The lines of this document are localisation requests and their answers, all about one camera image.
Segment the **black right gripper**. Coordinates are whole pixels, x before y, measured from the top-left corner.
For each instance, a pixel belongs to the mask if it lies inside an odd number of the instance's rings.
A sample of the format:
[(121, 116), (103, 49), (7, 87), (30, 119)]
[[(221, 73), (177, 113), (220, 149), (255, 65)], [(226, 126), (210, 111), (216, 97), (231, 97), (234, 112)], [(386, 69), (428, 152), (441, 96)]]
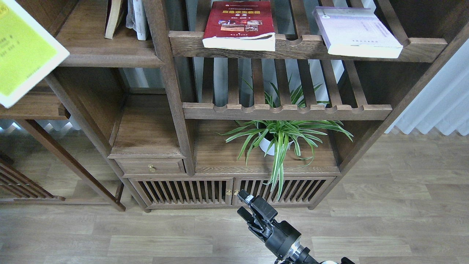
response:
[(299, 243), (301, 236), (287, 221), (277, 222), (274, 218), (278, 212), (261, 196), (253, 197), (244, 189), (238, 192), (238, 198), (252, 212), (240, 207), (237, 213), (247, 222), (253, 232), (265, 246), (280, 260), (298, 260), (302, 252)]

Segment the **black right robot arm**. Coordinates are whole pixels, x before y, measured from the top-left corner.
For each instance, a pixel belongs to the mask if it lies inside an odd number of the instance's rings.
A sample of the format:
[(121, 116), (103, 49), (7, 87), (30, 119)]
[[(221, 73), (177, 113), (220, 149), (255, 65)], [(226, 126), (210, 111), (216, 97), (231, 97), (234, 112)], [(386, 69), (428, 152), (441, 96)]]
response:
[(252, 210), (249, 213), (240, 207), (237, 213), (247, 222), (248, 229), (277, 257), (276, 264), (280, 260), (284, 264), (318, 263), (309, 255), (310, 249), (300, 244), (300, 232), (287, 221), (277, 222), (274, 218), (278, 212), (263, 197), (253, 197), (245, 190), (238, 192), (237, 196)]

